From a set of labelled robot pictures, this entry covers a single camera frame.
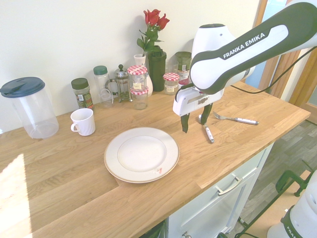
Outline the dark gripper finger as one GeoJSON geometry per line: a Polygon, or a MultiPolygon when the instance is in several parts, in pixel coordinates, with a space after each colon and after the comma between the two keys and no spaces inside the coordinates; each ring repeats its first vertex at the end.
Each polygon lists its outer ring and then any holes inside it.
{"type": "Polygon", "coordinates": [[[181,125],[182,125],[182,131],[187,133],[188,132],[188,121],[189,121],[190,114],[185,114],[181,116],[181,125]]]}
{"type": "Polygon", "coordinates": [[[213,106],[213,103],[204,106],[204,111],[201,115],[201,124],[205,124],[207,122],[212,106],[213,106]]]}

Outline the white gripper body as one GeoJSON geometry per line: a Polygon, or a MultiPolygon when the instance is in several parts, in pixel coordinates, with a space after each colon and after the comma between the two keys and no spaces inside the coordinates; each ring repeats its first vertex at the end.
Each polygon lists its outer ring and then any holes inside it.
{"type": "Polygon", "coordinates": [[[175,95],[173,111],[184,116],[211,103],[212,96],[201,93],[195,87],[179,89],[175,95]]]}

